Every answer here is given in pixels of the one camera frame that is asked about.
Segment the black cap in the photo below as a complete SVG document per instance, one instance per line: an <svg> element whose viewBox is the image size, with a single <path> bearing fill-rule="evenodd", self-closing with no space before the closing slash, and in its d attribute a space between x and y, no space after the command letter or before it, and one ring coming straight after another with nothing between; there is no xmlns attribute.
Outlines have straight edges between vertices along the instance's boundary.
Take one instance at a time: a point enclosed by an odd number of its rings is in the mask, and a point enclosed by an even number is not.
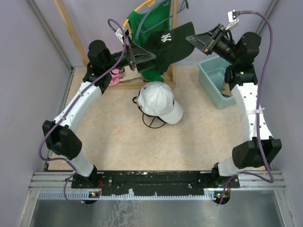
<svg viewBox="0 0 303 227"><path fill-rule="evenodd" d="M172 30L153 32L146 40L143 48L156 55L153 60L154 69L159 73L167 71L171 64L179 62L194 51L195 47L186 38L195 34L192 22L178 26Z"/></svg>

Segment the black wire hat stand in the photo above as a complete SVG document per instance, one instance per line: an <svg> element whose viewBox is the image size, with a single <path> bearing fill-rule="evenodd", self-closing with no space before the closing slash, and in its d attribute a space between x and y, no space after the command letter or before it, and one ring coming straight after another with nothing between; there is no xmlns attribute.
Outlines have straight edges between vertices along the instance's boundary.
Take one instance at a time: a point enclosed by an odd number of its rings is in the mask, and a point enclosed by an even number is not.
<svg viewBox="0 0 303 227"><path fill-rule="evenodd" d="M138 95L132 98L132 102L137 105L137 108L142 113L142 122L143 124L150 129L159 129L162 128L167 123L163 121L160 117L152 116L144 113L142 108L138 104Z"/></svg>

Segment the white cap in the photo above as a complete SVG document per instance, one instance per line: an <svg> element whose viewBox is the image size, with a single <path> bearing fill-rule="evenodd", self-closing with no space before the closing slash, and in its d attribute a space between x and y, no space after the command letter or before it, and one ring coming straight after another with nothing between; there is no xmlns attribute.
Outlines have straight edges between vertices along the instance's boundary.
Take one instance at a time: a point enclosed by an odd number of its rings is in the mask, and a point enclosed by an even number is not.
<svg viewBox="0 0 303 227"><path fill-rule="evenodd" d="M176 124L183 117L183 108L175 99L170 86L164 82L149 82L137 96L137 106L147 116L164 123Z"/></svg>

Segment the khaki cap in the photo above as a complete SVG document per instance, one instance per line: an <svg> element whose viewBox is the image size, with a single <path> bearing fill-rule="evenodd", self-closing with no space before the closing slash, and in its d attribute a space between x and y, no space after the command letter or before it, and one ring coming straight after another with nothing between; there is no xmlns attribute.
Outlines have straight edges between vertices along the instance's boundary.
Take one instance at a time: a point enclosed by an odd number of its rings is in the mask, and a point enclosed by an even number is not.
<svg viewBox="0 0 303 227"><path fill-rule="evenodd" d="M229 87L228 83L223 82L223 86L222 86L222 89L221 89L221 94L226 98L232 97L232 93L231 93L231 90L230 90L230 87Z"/></svg>

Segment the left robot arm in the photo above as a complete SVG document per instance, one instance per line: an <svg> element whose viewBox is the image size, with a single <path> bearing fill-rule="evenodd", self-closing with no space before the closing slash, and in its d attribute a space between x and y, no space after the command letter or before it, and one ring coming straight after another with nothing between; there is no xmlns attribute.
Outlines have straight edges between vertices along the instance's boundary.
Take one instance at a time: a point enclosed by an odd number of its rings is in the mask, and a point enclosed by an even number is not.
<svg viewBox="0 0 303 227"><path fill-rule="evenodd" d="M98 184L96 167L83 154L82 142L76 130L92 104L106 91L112 80L111 71L129 66L138 72L155 67L156 55L135 44L127 37L121 52L110 53L101 40L90 43L87 73L74 98L52 121L42 125L43 145L58 155L58 160L66 161L81 176L82 183L92 188Z"/></svg>

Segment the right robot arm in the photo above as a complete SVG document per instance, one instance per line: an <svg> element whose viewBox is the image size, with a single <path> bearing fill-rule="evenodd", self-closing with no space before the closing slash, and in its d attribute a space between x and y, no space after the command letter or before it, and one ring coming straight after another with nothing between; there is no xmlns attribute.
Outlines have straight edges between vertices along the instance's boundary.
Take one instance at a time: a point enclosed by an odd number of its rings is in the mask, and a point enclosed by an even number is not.
<svg viewBox="0 0 303 227"><path fill-rule="evenodd" d="M224 82L228 84L239 108L244 132L244 142L232 150L230 158L214 165L212 183L223 187L228 177L238 175L250 168L269 165L282 148L267 127L260 105L261 83L257 79L253 62L259 54L261 37L246 32L238 42L230 37L230 30L223 25L206 33L190 35L186 40L206 55L213 52L229 62Z"/></svg>

